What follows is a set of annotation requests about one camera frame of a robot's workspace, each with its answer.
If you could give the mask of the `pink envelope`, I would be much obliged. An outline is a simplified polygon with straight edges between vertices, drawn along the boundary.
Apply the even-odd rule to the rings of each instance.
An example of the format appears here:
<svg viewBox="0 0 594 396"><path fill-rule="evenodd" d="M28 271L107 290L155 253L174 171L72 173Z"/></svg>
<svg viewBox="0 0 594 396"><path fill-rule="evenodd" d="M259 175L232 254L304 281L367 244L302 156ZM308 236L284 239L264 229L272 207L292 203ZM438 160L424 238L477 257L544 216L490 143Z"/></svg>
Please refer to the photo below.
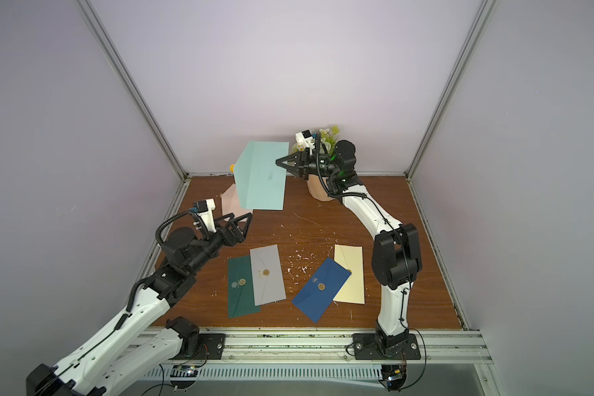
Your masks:
<svg viewBox="0 0 594 396"><path fill-rule="evenodd" d="M237 186L232 184L226 191L220 195L222 215L233 214L235 217L251 213L251 210L241 206Z"/></svg>

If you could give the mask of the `mint green envelope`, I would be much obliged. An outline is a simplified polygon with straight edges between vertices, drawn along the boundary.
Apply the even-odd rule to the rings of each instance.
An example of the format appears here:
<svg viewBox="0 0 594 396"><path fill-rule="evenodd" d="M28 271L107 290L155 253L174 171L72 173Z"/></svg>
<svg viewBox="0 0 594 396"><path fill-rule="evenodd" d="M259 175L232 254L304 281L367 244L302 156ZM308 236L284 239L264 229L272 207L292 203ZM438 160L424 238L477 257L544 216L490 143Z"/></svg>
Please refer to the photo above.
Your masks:
<svg viewBox="0 0 594 396"><path fill-rule="evenodd" d="M287 142L249 141L234 165L239 203L244 209L282 211L287 171L276 161L289 151Z"/></svg>

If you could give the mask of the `grey envelope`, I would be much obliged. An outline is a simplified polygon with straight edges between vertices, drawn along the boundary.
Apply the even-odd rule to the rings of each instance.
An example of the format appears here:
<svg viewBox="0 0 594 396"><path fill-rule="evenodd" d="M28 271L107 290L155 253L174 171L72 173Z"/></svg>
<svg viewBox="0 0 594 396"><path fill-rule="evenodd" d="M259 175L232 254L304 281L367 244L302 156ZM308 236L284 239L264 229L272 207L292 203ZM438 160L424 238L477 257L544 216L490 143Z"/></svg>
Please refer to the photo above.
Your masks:
<svg viewBox="0 0 594 396"><path fill-rule="evenodd" d="M254 303L266 305L286 299L277 245L250 250Z"/></svg>

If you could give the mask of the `dark green envelope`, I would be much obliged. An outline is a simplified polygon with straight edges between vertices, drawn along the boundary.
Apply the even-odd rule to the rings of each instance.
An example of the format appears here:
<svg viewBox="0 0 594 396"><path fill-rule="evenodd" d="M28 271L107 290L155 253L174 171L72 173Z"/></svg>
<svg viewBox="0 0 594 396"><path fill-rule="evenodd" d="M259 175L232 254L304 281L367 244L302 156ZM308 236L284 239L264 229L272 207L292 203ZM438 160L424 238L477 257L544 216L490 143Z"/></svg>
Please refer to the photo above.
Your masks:
<svg viewBox="0 0 594 396"><path fill-rule="evenodd" d="M261 307L255 305L252 267L249 256L228 260L228 318L256 314Z"/></svg>

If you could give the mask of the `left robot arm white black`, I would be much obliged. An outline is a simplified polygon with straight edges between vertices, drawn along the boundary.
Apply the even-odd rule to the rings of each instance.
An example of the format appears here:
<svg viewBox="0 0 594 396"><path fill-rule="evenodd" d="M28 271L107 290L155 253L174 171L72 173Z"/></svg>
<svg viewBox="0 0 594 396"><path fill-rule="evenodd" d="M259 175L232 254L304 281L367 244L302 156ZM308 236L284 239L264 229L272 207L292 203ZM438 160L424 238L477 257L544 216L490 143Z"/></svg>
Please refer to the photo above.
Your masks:
<svg viewBox="0 0 594 396"><path fill-rule="evenodd" d="M168 321L145 345L125 350L191 290L222 248L245 241L252 219L252 213L213 218L211 210L189 209L165 220L155 232L165 254L161 266L135 282L125 308L94 336L54 366L36 367L26 378L26 394L118 395L167 360L195 357L199 329L182 317Z"/></svg>

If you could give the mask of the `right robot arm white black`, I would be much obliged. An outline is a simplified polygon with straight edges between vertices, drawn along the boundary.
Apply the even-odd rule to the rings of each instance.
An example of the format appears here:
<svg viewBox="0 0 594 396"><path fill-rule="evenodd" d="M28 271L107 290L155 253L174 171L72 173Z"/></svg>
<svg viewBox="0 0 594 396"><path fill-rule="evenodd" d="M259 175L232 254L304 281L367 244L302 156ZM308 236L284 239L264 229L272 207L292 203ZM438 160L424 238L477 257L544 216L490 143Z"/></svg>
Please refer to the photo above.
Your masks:
<svg viewBox="0 0 594 396"><path fill-rule="evenodd" d="M371 268L381 284L375 348L382 356L396 358L412 343L408 310L411 291L422 270L417 228L387 213L371 196L355 170L356 147L340 140L332 151L313 146L276 160L288 173L308 180L318 178L324 192L349 209L374 238Z"/></svg>

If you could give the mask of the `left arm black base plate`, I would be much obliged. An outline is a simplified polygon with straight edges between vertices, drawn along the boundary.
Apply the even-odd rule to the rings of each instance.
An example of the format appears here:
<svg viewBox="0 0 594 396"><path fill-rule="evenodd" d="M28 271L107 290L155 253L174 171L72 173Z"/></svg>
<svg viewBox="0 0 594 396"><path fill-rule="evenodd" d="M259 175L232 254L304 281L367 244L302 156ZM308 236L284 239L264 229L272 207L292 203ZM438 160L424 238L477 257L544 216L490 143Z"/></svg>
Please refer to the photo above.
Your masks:
<svg viewBox="0 0 594 396"><path fill-rule="evenodd" d="M219 361L224 352L225 333L194 333L183 339L178 360Z"/></svg>

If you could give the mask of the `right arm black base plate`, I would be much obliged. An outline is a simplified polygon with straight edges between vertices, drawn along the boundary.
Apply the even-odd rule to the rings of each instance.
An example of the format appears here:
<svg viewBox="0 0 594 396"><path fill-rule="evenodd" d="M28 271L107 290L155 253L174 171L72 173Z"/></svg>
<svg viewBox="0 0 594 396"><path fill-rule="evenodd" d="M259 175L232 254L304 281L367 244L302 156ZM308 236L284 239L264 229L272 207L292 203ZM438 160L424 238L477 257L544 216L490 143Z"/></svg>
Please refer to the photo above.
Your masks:
<svg viewBox="0 0 594 396"><path fill-rule="evenodd" d="M397 336L381 333L354 333L352 335L352 354L357 360L406 360L421 359L417 338L409 331Z"/></svg>

